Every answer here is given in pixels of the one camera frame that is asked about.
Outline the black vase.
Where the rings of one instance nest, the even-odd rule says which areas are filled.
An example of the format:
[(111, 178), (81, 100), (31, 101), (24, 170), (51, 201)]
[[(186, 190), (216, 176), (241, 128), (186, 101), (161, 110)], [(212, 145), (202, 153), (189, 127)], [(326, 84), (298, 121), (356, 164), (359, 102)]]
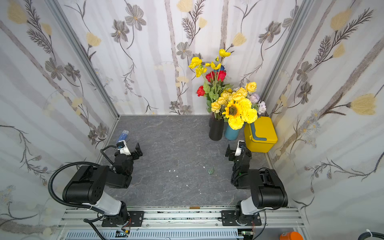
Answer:
[(209, 131), (209, 138), (213, 141), (221, 140), (223, 136), (224, 125), (224, 120), (217, 120), (215, 118)]

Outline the yellow sunflower stem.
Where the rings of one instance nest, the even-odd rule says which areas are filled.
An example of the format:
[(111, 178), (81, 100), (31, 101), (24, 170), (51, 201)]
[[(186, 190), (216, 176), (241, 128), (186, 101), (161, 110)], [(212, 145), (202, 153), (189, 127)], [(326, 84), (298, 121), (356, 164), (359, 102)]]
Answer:
[(224, 118), (230, 120), (233, 118), (240, 118), (242, 114), (242, 108), (240, 104), (234, 100), (228, 102), (225, 110), (222, 112)]

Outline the yellow rose bunch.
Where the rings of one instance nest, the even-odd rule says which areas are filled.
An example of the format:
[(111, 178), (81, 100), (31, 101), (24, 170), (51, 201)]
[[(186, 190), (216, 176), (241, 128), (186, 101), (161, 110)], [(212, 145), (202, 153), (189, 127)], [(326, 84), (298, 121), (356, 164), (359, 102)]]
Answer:
[(224, 111), (228, 102), (231, 100), (240, 101), (241, 99), (248, 99), (251, 93), (256, 93), (257, 83), (247, 83), (245, 87), (238, 87), (228, 91), (222, 92), (222, 96), (214, 103), (212, 103), (212, 113), (218, 114), (219, 110)]

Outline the yellow poppy flower stem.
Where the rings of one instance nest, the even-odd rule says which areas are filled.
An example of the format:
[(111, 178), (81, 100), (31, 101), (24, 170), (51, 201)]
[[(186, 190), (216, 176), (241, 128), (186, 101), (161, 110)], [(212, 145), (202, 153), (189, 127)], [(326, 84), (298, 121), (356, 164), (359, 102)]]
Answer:
[(195, 77), (202, 78), (205, 81), (203, 86), (207, 86), (209, 84), (208, 80), (206, 79), (206, 75), (210, 66), (210, 63), (203, 63), (202, 59), (199, 57), (192, 58), (189, 65), (189, 68), (195, 71)]

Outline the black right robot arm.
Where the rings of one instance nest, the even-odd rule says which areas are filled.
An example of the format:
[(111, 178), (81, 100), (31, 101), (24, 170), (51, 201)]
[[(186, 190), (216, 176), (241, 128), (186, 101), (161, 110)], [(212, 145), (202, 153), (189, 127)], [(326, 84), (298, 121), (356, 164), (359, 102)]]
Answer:
[(221, 211), (224, 227), (260, 226), (260, 212), (288, 205), (288, 195), (275, 170), (250, 168), (252, 152), (244, 141), (239, 141), (235, 150), (228, 146), (225, 156), (234, 163), (231, 184), (238, 190), (251, 191), (251, 196), (239, 201), (234, 210)]

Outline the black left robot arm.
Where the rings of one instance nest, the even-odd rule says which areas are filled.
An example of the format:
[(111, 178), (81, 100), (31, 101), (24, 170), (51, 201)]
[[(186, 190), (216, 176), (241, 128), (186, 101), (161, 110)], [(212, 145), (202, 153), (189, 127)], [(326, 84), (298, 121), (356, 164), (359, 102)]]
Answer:
[[(131, 152), (125, 141), (117, 142), (115, 160), (109, 166), (91, 162), (73, 162), (58, 168), (48, 181), (48, 191), (52, 199), (61, 205), (92, 210), (100, 217), (103, 227), (141, 227), (144, 212), (128, 211), (127, 205), (111, 197), (105, 187), (127, 189), (133, 178), (134, 161), (143, 156), (140, 145)], [(53, 189), (56, 176), (63, 170), (79, 166), (79, 169), (65, 186), (59, 198)]]

